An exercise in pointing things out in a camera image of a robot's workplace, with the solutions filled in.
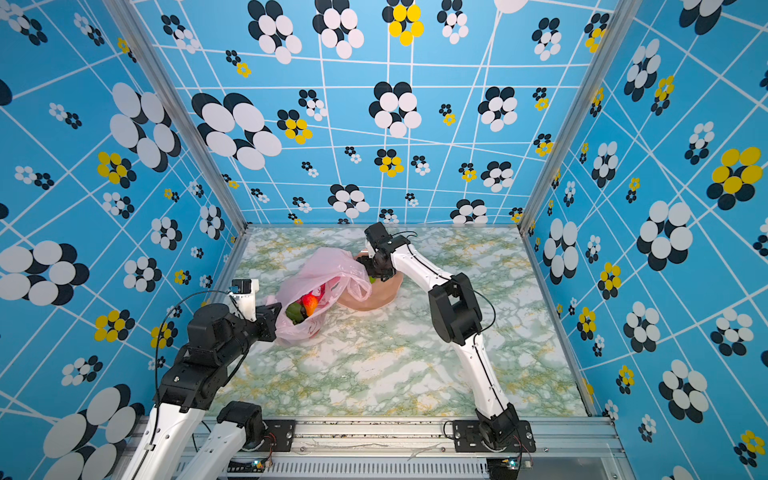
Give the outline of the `pink scalloped fruit bowl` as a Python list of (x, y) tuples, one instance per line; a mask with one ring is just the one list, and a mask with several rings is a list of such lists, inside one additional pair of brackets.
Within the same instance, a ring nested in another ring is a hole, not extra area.
[(378, 310), (393, 302), (404, 279), (400, 273), (386, 282), (377, 280), (371, 284), (368, 279), (369, 288), (367, 288), (363, 286), (362, 277), (358, 275), (359, 268), (353, 267), (351, 272), (353, 276), (337, 303), (362, 312)]

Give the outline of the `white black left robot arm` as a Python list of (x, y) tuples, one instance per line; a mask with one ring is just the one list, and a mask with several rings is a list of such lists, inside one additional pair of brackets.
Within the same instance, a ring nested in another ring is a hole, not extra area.
[(227, 404), (207, 439), (186, 465), (181, 459), (218, 391), (226, 386), (256, 342), (276, 338), (281, 304), (201, 307), (188, 325), (188, 341), (156, 388), (155, 405), (125, 479), (218, 479), (240, 453), (289, 451), (294, 422), (268, 424), (260, 406)]

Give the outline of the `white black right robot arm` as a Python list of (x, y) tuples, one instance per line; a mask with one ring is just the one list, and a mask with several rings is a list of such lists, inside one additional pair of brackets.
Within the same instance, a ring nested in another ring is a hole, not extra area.
[(365, 229), (368, 274), (382, 282), (401, 273), (427, 293), (433, 328), (450, 345), (471, 388), (484, 443), (501, 451), (524, 438), (520, 419), (487, 355), (482, 312), (475, 289), (463, 273), (452, 274), (424, 258), (409, 238), (393, 235), (378, 222)]

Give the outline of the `pink printed plastic bag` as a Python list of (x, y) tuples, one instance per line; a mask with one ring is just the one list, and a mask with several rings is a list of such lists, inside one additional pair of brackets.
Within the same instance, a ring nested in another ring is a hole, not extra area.
[[(337, 303), (353, 276), (353, 267), (359, 268), (363, 286), (369, 288), (365, 267), (350, 252), (330, 247), (317, 249), (297, 274), (281, 284), (275, 296), (282, 304), (276, 322), (277, 338), (295, 343), (316, 335), (325, 322), (326, 312)], [(300, 299), (308, 293), (319, 298), (319, 305), (312, 316), (304, 318)]]

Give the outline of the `aluminium frame post right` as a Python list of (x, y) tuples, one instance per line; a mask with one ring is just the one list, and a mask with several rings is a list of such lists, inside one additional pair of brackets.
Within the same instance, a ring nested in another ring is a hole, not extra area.
[(624, 0), (617, 3), (617, 8), (610, 18), (605, 39), (601, 41), (601, 46), (594, 54), (593, 60), (556, 136), (553, 152), (547, 157), (528, 203), (525, 206), (523, 219), (518, 225), (521, 234), (524, 234), (536, 219), (537, 213), (550, 189), (550, 182), (566, 158), (568, 149), (585, 120), (591, 100), (602, 85), (602, 81), (622, 46), (641, 4), (641, 0)]

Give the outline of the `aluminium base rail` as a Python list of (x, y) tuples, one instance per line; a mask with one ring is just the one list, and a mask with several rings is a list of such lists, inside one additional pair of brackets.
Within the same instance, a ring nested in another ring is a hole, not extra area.
[(207, 418), (158, 437), (146, 479), (632, 479), (605, 419), (533, 418), (490, 448), (469, 418)]

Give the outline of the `orange yellow mango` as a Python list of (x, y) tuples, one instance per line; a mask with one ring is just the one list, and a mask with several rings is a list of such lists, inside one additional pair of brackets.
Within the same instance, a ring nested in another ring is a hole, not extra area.
[(319, 298), (311, 293), (305, 294), (300, 299), (301, 313), (304, 318), (312, 316), (318, 305)]

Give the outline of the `aluminium frame post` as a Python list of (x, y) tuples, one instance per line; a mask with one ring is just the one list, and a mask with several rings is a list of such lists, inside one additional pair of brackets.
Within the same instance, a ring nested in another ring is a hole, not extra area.
[(228, 214), (238, 234), (244, 235), (247, 232), (245, 217), (237, 206), (233, 195), (224, 185), (216, 162), (174, 88), (168, 69), (162, 65), (156, 50), (151, 45), (146, 30), (140, 25), (138, 14), (129, 1), (109, 0), (103, 1), (103, 4), (120, 32), (126, 36), (131, 49), (138, 57), (138, 64), (143, 73), (167, 109), (171, 120), (178, 127), (181, 139), (189, 148), (191, 157), (197, 163), (205, 180), (220, 201), (223, 210)]
[(593, 60), (556, 136), (553, 152), (547, 157), (528, 203), (525, 206), (523, 219), (518, 225), (521, 234), (524, 234), (536, 219), (537, 213), (550, 189), (550, 182), (566, 158), (568, 149), (585, 120), (591, 100), (602, 85), (602, 81), (622, 46), (641, 4), (641, 0), (624, 0), (617, 3), (617, 8), (610, 18), (605, 39), (601, 41), (601, 46), (594, 54)]

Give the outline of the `aluminium frame post left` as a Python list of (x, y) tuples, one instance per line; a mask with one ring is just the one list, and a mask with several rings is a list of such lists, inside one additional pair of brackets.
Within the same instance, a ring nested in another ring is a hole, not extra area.
[(189, 148), (191, 157), (197, 163), (205, 180), (220, 201), (223, 210), (228, 214), (238, 234), (244, 235), (247, 232), (245, 217), (237, 206), (233, 195), (224, 185), (216, 162), (174, 88), (168, 69), (162, 65), (156, 50), (151, 45), (146, 30), (140, 25), (138, 14), (129, 1), (109, 0), (103, 1), (103, 4), (120, 32), (126, 36), (131, 49), (138, 57), (138, 64), (143, 73), (167, 109), (171, 120), (178, 127), (181, 139)]

